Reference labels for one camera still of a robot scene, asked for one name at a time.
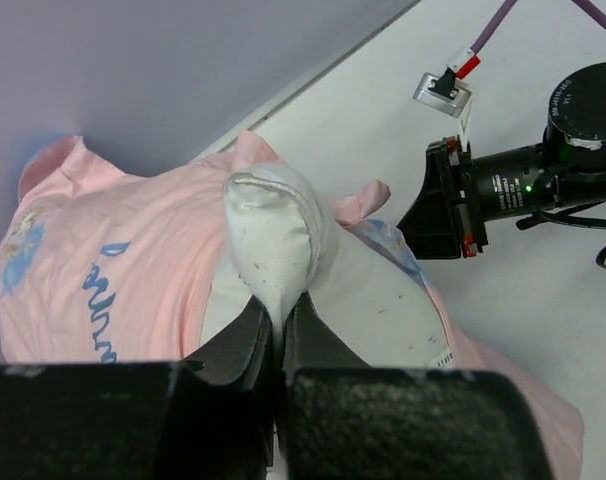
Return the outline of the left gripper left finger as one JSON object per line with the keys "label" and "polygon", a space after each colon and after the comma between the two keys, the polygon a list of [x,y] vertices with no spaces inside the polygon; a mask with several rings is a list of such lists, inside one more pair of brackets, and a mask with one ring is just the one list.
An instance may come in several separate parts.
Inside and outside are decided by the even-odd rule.
{"label": "left gripper left finger", "polygon": [[179,361],[0,365],[0,479],[263,479],[271,324],[256,299]]}

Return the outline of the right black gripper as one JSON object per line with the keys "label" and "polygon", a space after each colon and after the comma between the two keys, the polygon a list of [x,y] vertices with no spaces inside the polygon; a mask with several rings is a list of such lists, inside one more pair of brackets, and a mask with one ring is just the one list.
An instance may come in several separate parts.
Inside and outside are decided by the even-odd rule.
{"label": "right black gripper", "polygon": [[419,193],[397,225],[419,260],[481,253],[488,221],[534,213],[534,183],[551,166],[542,143],[475,158],[450,139],[431,143],[425,158]]}

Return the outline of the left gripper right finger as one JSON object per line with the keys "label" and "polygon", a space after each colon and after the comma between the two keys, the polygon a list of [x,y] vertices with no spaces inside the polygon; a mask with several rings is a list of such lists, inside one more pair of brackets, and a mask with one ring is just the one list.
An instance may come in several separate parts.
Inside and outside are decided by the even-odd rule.
{"label": "left gripper right finger", "polygon": [[505,376],[375,368],[308,295],[285,327],[281,448],[292,479],[542,479],[533,415]]}

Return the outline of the white pillow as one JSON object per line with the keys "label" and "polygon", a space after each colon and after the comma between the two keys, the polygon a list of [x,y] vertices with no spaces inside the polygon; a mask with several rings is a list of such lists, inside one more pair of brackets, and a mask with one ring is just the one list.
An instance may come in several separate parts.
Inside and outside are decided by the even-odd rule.
{"label": "white pillow", "polygon": [[454,358],[420,267],[394,226],[344,228],[299,172],[245,168],[224,185],[225,246],[214,271],[201,340],[229,325],[251,297],[284,342],[303,293],[329,330],[374,366],[451,368]]}

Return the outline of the pink blue pillowcase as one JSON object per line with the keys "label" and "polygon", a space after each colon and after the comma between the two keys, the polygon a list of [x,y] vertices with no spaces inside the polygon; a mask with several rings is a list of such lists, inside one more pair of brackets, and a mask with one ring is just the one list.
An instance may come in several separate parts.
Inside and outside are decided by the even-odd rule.
{"label": "pink blue pillowcase", "polygon": [[[224,185],[260,164],[290,167],[247,131],[230,152],[150,178],[124,173],[79,136],[43,149],[22,174],[19,206],[0,244],[4,358],[177,360],[203,346],[204,316],[225,246]],[[352,196],[322,197],[347,228],[375,220],[389,196],[386,184],[372,181]],[[555,477],[578,478],[584,435],[579,410],[466,336],[420,272],[445,328],[451,368],[508,376],[529,403]]]}

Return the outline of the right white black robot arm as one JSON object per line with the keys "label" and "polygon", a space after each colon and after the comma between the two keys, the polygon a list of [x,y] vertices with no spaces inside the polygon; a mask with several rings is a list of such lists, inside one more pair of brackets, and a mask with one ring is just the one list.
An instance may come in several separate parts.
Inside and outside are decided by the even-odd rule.
{"label": "right white black robot arm", "polygon": [[419,259],[473,257],[488,244],[490,221],[515,218],[606,231],[583,211],[606,202],[606,62],[556,86],[540,143],[475,157],[461,137],[426,150],[421,190],[398,224]]}

